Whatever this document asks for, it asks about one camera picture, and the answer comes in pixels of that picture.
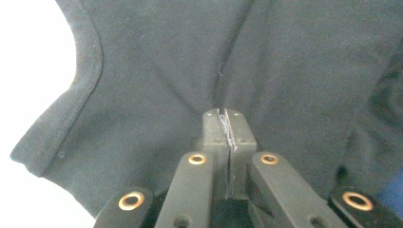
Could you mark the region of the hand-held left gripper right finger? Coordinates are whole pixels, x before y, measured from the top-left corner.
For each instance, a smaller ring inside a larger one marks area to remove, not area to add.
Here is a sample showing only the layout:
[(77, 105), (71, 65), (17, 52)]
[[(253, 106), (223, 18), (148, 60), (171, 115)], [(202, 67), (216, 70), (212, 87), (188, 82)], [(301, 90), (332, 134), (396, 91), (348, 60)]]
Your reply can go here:
[(229, 154), (229, 197), (247, 200), (247, 166), (257, 152), (257, 142), (243, 114), (227, 109)]

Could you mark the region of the black t-shirt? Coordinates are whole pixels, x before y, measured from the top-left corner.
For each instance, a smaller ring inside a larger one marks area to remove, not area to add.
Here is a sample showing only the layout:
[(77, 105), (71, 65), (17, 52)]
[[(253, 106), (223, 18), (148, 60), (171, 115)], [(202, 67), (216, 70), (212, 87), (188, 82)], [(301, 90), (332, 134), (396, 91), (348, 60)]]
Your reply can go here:
[(353, 185), (403, 212), (403, 0), (56, 0), (73, 84), (11, 152), (91, 214), (164, 191), (213, 108), (321, 195)]

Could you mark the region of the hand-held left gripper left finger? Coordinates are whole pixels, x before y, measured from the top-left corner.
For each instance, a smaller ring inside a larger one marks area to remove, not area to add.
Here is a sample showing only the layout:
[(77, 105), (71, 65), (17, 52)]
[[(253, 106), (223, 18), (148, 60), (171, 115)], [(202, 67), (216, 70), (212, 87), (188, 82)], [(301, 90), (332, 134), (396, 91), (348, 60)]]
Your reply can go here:
[(217, 109), (209, 110), (202, 115), (201, 151), (213, 158), (213, 197), (215, 200), (225, 199), (228, 193), (228, 146), (220, 112)]

